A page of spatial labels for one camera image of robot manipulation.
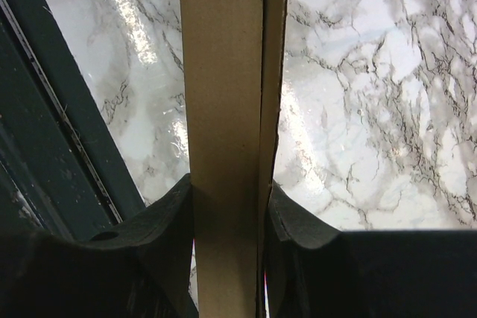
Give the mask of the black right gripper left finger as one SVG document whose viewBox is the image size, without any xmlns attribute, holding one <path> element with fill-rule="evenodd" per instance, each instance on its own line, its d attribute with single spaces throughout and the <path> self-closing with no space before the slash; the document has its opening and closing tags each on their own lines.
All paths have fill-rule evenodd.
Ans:
<svg viewBox="0 0 477 318">
<path fill-rule="evenodd" d="M 137 216 L 89 241 L 1 236 L 3 317 L 192 317 L 192 186 L 183 176 Z"/>
</svg>

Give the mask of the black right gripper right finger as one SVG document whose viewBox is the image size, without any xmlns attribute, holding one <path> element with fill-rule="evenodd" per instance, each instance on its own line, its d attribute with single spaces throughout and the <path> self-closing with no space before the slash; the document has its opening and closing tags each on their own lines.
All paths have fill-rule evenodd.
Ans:
<svg viewBox="0 0 477 318">
<path fill-rule="evenodd" d="M 275 185 L 265 218 L 272 317 L 474 317 L 473 230 L 345 231 Z"/>
</svg>

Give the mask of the brown cardboard box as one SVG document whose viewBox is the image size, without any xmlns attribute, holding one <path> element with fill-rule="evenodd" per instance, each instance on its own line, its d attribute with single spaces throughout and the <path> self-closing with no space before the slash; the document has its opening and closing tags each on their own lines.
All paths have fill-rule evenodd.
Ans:
<svg viewBox="0 0 477 318">
<path fill-rule="evenodd" d="M 180 0 L 201 317 L 263 317 L 288 0 Z"/>
</svg>

